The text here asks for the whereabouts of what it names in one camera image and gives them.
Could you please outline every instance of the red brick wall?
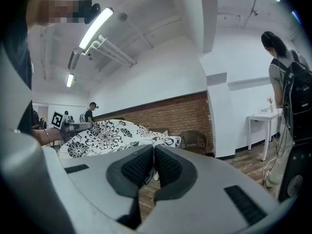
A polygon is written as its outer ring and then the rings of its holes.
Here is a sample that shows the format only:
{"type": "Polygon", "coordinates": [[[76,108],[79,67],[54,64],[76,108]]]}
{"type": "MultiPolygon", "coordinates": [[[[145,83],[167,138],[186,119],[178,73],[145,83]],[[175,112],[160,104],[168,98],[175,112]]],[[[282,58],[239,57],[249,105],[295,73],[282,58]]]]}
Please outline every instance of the red brick wall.
{"type": "Polygon", "coordinates": [[[213,147],[213,131],[206,92],[167,99],[94,117],[105,120],[123,117],[149,129],[165,128],[171,136],[197,130],[207,137],[213,147]]]}

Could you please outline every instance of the black shirt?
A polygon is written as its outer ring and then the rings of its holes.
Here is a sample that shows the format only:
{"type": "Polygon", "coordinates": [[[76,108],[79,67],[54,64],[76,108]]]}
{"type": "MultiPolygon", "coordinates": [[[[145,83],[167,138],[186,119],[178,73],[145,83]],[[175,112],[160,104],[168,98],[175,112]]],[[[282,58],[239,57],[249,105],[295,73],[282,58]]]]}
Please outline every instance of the black shirt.
{"type": "Polygon", "coordinates": [[[39,115],[38,115],[38,113],[35,111],[35,110],[33,110],[33,126],[35,126],[35,125],[39,125],[40,124],[40,120],[39,120],[39,115]]]}
{"type": "MultiPolygon", "coordinates": [[[[15,20],[5,32],[2,42],[16,72],[31,90],[32,68],[27,43],[28,29],[25,8],[26,6],[16,15],[15,20]]],[[[30,102],[19,122],[18,129],[23,133],[31,134],[32,119],[33,106],[30,102]]]]}
{"type": "Polygon", "coordinates": [[[86,122],[88,122],[88,117],[91,117],[92,121],[94,122],[93,116],[92,116],[92,111],[91,111],[91,110],[88,110],[88,111],[84,114],[84,118],[85,118],[85,121],[86,121],[86,122]]]}

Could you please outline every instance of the gray shirt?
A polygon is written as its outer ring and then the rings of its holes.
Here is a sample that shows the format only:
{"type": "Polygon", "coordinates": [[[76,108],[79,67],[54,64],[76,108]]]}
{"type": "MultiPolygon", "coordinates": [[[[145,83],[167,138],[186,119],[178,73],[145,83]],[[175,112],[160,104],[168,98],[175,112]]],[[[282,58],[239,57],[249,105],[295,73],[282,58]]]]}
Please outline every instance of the gray shirt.
{"type": "MultiPolygon", "coordinates": [[[[310,67],[308,66],[307,61],[304,59],[302,55],[300,55],[296,51],[299,62],[305,65],[309,70],[310,67]]],[[[283,63],[287,68],[291,65],[292,62],[294,62],[294,58],[292,55],[291,50],[286,51],[286,58],[278,58],[278,60],[283,63]]],[[[269,78],[272,85],[279,85],[283,91],[283,82],[284,82],[284,72],[280,70],[280,68],[274,64],[271,64],[269,66],[269,78]]]]}

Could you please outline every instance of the speaker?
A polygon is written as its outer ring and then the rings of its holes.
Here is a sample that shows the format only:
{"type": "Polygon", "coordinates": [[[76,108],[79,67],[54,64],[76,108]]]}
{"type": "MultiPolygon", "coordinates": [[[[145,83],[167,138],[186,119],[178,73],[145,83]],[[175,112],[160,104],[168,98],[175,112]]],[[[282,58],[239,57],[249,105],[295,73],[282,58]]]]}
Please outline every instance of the speaker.
{"type": "Polygon", "coordinates": [[[310,183],[312,142],[295,144],[289,154],[278,200],[296,196],[310,183]]]}

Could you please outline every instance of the white table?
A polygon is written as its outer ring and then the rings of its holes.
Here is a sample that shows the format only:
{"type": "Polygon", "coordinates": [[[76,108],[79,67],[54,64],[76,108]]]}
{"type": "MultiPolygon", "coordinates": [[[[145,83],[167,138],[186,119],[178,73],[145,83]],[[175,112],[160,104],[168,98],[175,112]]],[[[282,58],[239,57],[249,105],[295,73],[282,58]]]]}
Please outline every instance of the white table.
{"type": "Polygon", "coordinates": [[[247,137],[248,150],[250,150],[252,148],[251,121],[252,120],[258,120],[258,121],[265,122],[266,134],[265,134],[265,144],[264,144],[263,154],[262,154],[262,158],[261,158],[262,161],[264,161],[266,156],[267,156],[269,141],[271,141],[271,138],[272,138],[271,122],[274,118],[282,116],[282,114],[283,114],[283,109],[274,108],[273,113],[261,112],[258,114],[248,116],[248,137],[247,137]]]}

